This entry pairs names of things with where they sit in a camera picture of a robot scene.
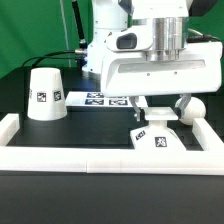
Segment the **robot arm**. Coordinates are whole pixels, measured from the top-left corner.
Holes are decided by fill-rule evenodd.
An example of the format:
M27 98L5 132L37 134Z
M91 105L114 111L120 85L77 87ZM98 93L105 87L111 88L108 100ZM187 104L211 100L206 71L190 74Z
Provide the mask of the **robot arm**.
M182 49L183 41L186 39L188 9L191 3L192 0L119 1L119 5L132 15L133 25L126 31L108 37L108 49L115 52L147 51L163 47L156 46L158 44L171 45L171 42L175 42L174 46L164 47L168 47L168 50ZM155 43L161 35L165 35L166 39L163 43Z

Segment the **green backdrop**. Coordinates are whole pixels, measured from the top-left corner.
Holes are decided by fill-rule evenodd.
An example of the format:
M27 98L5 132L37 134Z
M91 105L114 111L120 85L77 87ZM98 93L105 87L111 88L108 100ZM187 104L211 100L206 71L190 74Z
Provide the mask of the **green backdrop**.
M90 42L91 0L78 3L86 39ZM0 9L0 77L20 67L28 58L78 47L71 0L0 0ZM219 0L206 16L191 18L190 26L224 40L223 11L224 0ZM69 66L68 60L46 60L44 64Z

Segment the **white foam block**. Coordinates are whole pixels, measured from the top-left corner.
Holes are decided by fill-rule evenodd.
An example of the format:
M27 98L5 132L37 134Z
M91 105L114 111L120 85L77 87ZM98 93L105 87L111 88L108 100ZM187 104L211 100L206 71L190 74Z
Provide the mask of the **white foam block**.
M224 144L204 118L195 118L193 134L204 151L223 151Z
M0 122L0 146L6 146L19 128L19 115L7 114Z

